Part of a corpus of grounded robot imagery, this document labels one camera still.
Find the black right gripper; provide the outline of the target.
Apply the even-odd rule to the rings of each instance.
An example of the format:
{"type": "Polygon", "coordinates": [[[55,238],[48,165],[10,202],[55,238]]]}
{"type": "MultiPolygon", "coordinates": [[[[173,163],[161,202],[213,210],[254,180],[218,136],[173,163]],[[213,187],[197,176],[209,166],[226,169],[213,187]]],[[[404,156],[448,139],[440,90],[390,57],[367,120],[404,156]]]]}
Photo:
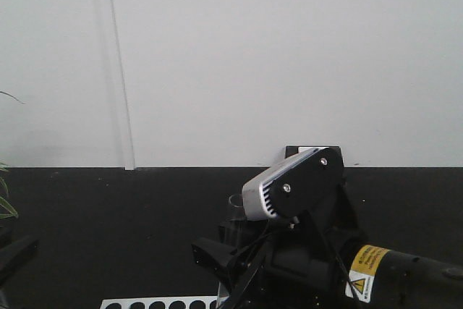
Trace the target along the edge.
{"type": "Polygon", "coordinates": [[[289,219],[231,220],[219,242],[195,240],[195,264],[218,280],[230,277],[232,308],[366,308],[350,269],[365,244],[343,175],[340,188],[289,219]]]}

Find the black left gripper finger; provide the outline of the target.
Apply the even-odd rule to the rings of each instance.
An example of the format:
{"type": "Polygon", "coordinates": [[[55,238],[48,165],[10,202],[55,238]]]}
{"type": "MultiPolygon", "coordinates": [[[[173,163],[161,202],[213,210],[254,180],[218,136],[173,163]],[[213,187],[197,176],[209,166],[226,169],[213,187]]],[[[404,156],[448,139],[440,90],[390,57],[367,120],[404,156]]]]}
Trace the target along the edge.
{"type": "Polygon", "coordinates": [[[33,236],[13,240],[12,228],[1,228],[1,287],[16,271],[35,257],[39,239],[33,236]]]}

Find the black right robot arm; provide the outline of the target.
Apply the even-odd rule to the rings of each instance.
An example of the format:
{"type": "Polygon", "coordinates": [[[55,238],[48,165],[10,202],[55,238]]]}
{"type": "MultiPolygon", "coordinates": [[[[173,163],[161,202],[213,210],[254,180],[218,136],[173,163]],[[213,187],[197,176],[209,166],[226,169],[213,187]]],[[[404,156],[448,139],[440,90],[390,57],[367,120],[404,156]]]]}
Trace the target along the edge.
{"type": "Polygon", "coordinates": [[[242,202],[220,240],[192,244],[220,308],[462,306],[462,268],[369,244],[339,174],[279,177],[242,202]]]}

